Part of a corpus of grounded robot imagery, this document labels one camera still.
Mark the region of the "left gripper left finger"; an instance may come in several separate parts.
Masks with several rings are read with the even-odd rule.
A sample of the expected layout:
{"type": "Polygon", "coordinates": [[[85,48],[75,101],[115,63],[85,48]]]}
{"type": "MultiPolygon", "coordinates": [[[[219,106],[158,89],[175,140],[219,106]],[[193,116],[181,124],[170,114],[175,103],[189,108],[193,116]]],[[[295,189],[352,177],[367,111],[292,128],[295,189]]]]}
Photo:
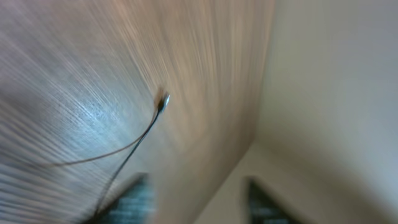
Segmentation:
{"type": "Polygon", "coordinates": [[[154,188],[148,174],[139,174],[123,193],[84,224],[145,224],[155,211],[154,188]]]}

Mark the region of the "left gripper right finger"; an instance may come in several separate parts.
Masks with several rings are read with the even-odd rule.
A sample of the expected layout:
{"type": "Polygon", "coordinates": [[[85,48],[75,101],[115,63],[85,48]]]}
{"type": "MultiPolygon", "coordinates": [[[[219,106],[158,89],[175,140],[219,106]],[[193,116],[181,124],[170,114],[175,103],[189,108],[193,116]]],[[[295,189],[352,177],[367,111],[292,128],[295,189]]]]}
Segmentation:
{"type": "Polygon", "coordinates": [[[254,179],[248,179],[247,212],[250,224],[299,224],[254,179]]]}

